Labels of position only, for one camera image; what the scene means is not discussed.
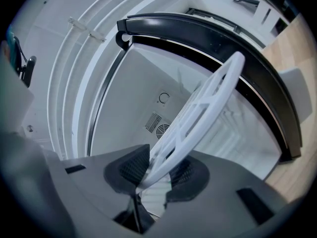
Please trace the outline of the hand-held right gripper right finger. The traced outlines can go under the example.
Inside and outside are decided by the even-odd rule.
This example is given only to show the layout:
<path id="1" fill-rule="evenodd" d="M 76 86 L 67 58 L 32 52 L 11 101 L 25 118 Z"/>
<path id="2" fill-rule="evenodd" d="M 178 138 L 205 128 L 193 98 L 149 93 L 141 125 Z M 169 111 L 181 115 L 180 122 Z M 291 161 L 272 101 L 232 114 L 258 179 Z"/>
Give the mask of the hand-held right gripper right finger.
<path id="1" fill-rule="evenodd" d="M 193 151 L 170 171 L 155 238 L 233 238 L 271 219 L 286 200 L 241 165 Z"/>

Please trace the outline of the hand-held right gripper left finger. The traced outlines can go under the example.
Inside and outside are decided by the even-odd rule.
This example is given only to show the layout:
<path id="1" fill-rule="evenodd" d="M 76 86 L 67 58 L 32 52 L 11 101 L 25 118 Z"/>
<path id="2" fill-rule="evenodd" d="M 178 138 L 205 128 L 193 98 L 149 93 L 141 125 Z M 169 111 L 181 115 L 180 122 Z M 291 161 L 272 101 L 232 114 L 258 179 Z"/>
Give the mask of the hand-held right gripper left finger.
<path id="1" fill-rule="evenodd" d="M 149 167 L 148 144 L 60 162 L 60 194 L 68 209 L 93 221 L 124 222 L 138 208 L 136 188 Z"/>

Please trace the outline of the white wire fridge shelf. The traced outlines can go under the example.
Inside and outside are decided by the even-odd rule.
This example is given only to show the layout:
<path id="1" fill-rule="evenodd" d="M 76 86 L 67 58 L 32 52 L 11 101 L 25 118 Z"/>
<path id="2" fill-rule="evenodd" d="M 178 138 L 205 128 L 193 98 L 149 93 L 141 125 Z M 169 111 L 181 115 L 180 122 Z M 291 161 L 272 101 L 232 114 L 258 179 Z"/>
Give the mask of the white wire fridge shelf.
<path id="1" fill-rule="evenodd" d="M 245 57 L 235 52 L 198 89 L 193 92 L 167 131 L 150 151 L 153 164 L 138 185 L 140 193 L 175 168 L 213 126 L 235 89 Z"/>

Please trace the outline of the person's torso in beige top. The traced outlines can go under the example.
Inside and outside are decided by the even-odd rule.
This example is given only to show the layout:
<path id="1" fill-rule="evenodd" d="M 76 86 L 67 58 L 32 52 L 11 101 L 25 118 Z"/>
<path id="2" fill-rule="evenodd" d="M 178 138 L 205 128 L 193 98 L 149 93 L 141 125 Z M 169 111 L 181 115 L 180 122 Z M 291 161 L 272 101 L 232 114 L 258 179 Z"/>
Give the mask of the person's torso in beige top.
<path id="1" fill-rule="evenodd" d="M 0 47 L 0 238 L 74 238 L 43 149 L 22 133 L 33 99 Z"/>

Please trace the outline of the white ceiling pipes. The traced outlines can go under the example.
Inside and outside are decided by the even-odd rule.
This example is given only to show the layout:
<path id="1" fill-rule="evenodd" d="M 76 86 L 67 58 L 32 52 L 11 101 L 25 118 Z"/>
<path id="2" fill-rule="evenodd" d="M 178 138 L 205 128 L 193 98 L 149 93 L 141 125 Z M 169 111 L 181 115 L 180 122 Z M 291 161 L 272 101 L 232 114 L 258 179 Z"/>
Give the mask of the white ceiling pipes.
<path id="1" fill-rule="evenodd" d="M 96 0 L 71 25 L 53 63 L 47 118 L 62 159 L 91 153 L 98 109 L 120 53 L 116 23 L 128 15 L 165 11 L 180 0 Z"/>

